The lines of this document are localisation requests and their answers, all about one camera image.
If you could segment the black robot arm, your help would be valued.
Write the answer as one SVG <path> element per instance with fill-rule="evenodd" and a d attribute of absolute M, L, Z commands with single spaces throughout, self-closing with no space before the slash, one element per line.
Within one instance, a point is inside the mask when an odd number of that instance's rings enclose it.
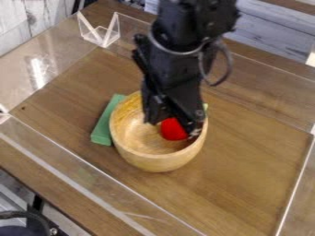
<path fill-rule="evenodd" d="M 143 73 L 144 122 L 177 120 L 189 139 L 199 137 L 205 112 L 200 85 L 220 85 L 232 70 L 223 35 L 235 30 L 237 0 L 160 0 L 145 34 L 133 36 L 132 58 Z"/>

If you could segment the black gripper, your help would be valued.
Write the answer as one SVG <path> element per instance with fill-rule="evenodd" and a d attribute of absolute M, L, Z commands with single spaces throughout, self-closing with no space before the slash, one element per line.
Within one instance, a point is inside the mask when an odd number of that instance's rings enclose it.
<path fill-rule="evenodd" d="M 136 34 L 133 42 L 136 48 L 132 58 L 144 74 L 144 122 L 156 125 L 171 117 L 165 98 L 168 96 L 172 114 L 188 138 L 195 139 L 201 133 L 205 121 L 199 87 L 203 74 L 212 66 L 212 43 L 203 41 L 195 50 L 177 52 L 167 49 L 151 34 Z"/>

